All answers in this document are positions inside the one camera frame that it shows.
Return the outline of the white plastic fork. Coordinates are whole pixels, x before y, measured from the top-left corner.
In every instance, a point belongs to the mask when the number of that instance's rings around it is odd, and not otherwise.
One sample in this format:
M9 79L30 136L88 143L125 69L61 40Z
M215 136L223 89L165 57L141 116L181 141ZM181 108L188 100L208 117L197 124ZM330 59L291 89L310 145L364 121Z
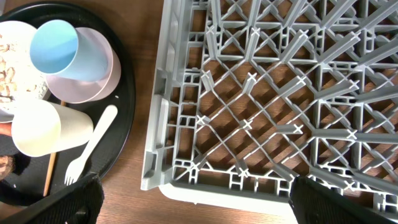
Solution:
M71 185L79 179L89 156L94 151L107 129L111 126L117 113L118 109L115 105L108 105L105 108L81 156L71 161L67 167L64 180L65 185Z

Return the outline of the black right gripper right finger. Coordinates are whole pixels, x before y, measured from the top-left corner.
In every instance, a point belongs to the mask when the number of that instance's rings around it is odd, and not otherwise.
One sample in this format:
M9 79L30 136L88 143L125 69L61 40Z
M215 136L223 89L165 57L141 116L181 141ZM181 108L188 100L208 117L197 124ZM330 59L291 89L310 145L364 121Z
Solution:
M307 177L294 179L289 205L298 224L392 223L391 220L348 200Z

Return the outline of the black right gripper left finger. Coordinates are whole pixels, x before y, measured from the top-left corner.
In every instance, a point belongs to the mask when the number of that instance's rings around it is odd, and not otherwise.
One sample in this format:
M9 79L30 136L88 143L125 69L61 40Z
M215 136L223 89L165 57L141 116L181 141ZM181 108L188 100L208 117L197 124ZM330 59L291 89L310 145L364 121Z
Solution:
M96 223L103 201L100 178L90 174L1 220L1 223Z

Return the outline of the cream cup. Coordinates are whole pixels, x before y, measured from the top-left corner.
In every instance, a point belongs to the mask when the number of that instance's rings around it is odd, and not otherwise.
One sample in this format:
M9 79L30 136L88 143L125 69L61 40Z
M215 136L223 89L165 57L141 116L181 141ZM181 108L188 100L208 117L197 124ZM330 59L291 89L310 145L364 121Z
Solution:
M81 111L45 100L24 100L17 104L11 134L21 153L41 157L86 144L93 128L91 118Z

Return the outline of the pink saucer bowl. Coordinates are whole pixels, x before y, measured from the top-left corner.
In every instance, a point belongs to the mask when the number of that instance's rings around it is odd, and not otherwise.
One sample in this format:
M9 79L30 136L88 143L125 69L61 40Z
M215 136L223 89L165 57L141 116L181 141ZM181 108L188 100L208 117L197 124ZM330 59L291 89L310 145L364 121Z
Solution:
M77 31L82 33L84 37L93 40L106 53L108 59L106 75L97 82L84 82L51 75L46 77L47 86L54 96L67 103L79 104L102 100L116 89L120 81L121 63L119 57L106 37L97 30L78 27Z

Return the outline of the blue cup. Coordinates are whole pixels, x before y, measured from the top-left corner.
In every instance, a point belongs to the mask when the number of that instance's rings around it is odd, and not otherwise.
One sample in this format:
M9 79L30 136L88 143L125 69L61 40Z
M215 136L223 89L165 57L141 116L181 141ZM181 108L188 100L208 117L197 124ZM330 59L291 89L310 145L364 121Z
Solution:
M76 28L60 19L42 24L30 43L30 60L40 72L61 78L96 82L106 75L108 58L103 35Z

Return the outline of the wooden chopstick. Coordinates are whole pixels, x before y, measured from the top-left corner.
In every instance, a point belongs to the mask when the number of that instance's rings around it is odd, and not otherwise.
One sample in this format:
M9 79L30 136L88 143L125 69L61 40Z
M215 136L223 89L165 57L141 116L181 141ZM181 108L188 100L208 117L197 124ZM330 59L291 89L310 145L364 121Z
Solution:
M52 172L53 172L53 167L55 164L55 160L57 157L57 153L51 153L50 158L49 158L49 164L47 167L47 175L46 175L46 180L45 180L45 185L44 185L44 191L43 191L43 196L46 197L48 195L49 192L49 187L50 187L50 183L52 180Z

